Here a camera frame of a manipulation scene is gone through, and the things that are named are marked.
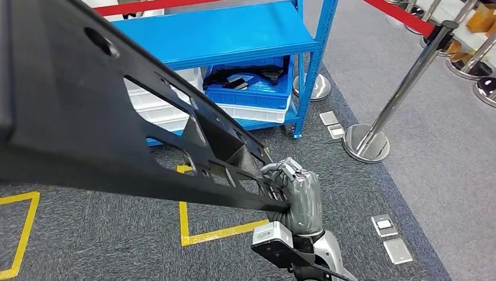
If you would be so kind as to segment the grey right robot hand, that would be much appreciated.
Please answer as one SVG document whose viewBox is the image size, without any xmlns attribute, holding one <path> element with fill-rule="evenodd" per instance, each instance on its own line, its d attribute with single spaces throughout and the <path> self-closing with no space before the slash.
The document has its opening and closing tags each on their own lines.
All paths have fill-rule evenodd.
<svg viewBox="0 0 496 281">
<path fill-rule="evenodd" d="M 281 187 L 291 203 L 283 212 L 268 212 L 268 220 L 280 222 L 294 235 L 312 237 L 321 234 L 323 207 L 318 176 L 291 157 L 267 164 L 260 171 Z"/>
</svg>

